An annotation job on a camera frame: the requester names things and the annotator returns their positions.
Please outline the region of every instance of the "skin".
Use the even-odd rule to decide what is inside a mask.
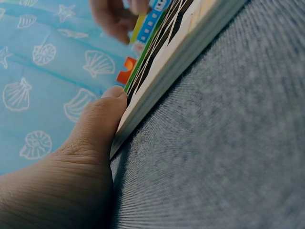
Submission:
[[[124,44],[129,43],[127,34],[134,29],[137,15],[149,11],[149,0],[128,0],[129,10],[124,8],[122,0],[89,0],[89,3],[96,23]]]

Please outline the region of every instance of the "blue fabric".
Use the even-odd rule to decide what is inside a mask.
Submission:
[[[127,56],[86,0],[0,0],[0,175],[60,147]]]

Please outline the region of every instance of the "seashell print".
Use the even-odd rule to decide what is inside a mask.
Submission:
[[[38,2],[38,0],[20,0],[19,4],[22,6],[32,7]]]
[[[77,95],[68,103],[63,105],[66,116],[72,121],[77,122],[84,111],[85,107],[97,99],[95,94],[81,88]]]
[[[21,149],[19,156],[28,160],[42,159],[50,154],[52,141],[48,134],[43,131],[33,131],[26,135],[25,145]]]
[[[0,49],[0,64],[2,64],[5,69],[8,68],[8,63],[6,59],[12,55],[13,54],[9,52],[8,46],[4,47],[3,49]]]
[[[23,29],[31,26],[34,24],[37,20],[37,17],[31,14],[25,14],[19,16],[19,24],[17,26],[17,29]]]
[[[5,11],[6,10],[4,8],[0,8],[0,18],[4,16]]]
[[[86,51],[86,65],[82,68],[87,70],[93,78],[99,74],[113,74],[115,72],[115,63],[110,56],[100,51]]]
[[[72,37],[75,39],[88,37],[88,34],[85,34],[83,32],[74,32],[74,31],[65,30],[65,29],[57,29],[57,31],[60,32],[61,35],[64,37]]]
[[[10,83],[4,87],[2,99],[7,109],[11,111],[24,111],[30,106],[29,85],[25,78],[21,82]]]
[[[45,65],[54,60],[55,55],[56,47],[54,45],[37,45],[33,50],[33,61],[38,66]]]

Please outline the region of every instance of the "gray fabric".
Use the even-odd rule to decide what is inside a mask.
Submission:
[[[305,2],[249,2],[113,160],[111,228],[305,228],[304,86]]]

